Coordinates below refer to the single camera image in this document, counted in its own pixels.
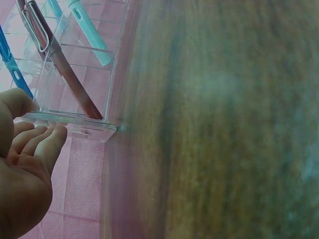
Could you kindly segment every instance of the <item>red fountain pen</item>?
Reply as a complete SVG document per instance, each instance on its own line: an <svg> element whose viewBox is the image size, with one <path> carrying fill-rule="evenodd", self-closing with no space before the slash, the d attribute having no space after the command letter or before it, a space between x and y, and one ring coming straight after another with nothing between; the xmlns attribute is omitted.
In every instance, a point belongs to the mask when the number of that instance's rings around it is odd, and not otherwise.
<svg viewBox="0 0 319 239"><path fill-rule="evenodd" d="M102 120L103 117L101 113L72 70L62 52L60 44L54 37L36 2L34 0L29 2L17 0L16 2L22 20L27 26L27 30L36 38L39 47L38 50L48 55L48 58L52 61L61 76L63 76L66 84L85 114L89 118Z"/></svg>

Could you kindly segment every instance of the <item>acrylic organizer compartment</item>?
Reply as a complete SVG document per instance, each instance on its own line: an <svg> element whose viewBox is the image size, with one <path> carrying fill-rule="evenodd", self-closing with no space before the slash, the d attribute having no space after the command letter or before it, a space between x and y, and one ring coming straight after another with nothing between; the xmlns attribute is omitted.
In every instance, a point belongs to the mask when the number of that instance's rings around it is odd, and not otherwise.
<svg viewBox="0 0 319 239"><path fill-rule="evenodd" d="M92 47L88 33L83 32L75 19L82 18L81 12L68 7L67 0L58 0L63 12L61 17L53 11L49 0L36 2L72 70L103 118L87 117L49 57L41 61L15 7L3 29L20 70L40 106L39 111L29 113L25 118L35 119L40 124L64 123L68 132L75 137L106 142L117 129L108 123L108 107L127 2L80 1L103 41L94 46L105 45L100 47L102 49ZM4 68L0 65L1 72L6 70ZM14 83L8 81L1 86L1 90L12 87L15 87Z"/></svg>

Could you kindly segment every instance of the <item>mint green pen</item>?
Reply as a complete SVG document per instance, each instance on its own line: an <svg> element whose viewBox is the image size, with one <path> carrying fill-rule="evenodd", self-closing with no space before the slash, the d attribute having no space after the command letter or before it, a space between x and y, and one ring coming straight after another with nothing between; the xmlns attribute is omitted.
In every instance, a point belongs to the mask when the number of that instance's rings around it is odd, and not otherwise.
<svg viewBox="0 0 319 239"><path fill-rule="evenodd" d="M69 4L69 9L72 11L73 16L75 17L91 46L93 48L107 50L108 48L106 47L98 31L95 29L80 0L68 0L67 2ZM94 54L99 59L102 66L106 66L111 62L110 56L105 52L94 51Z"/></svg>

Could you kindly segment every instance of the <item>light blue pen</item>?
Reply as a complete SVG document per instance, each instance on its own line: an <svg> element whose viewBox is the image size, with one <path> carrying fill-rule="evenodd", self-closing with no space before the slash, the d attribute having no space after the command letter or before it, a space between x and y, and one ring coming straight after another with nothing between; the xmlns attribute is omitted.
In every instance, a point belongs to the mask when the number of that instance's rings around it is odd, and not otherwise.
<svg viewBox="0 0 319 239"><path fill-rule="evenodd" d="M48 3L50 5L50 8L53 11L54 16L56 18L62 17L63 12L62 12L57 0L48 0Z"/></svg>
<svg viewBox="0 0 319 239"><path fill-rule="evenodd" d="M9 45L5 39L3 30L0 26L0 54L2 56L2 60L5 63L5 66L8 68L13 81L15 82L16 86L18 88L23 89L28 96L33 99L33 94L29 88L29 86L26 84L18 65L16 64L14 57L10 51Z"/></svg>
<svg viewBox="0 0 319 239"><path fill-rule="evenodd" d="M80 0L68 0L67 3L69 5L69 9L72 11L73 16L75 17L91 46L93 48L107 50L108 48L106 47L98 31L95 29L95 26L86 13ZM94 54L99 59L102 66L106 66L111 62L110 56L105 52L94 51Z"/></svg>

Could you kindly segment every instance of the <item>wood grain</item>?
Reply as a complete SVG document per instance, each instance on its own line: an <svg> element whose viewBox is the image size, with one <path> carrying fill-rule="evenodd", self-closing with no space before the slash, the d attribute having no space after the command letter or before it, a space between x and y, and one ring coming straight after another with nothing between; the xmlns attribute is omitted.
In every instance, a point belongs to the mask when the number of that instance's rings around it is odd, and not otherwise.
<svg viewBox="0 0 319 239"><path fill-rule="evenodd" d="M102 237L318 238L319 2L130 11Z"/></svg>

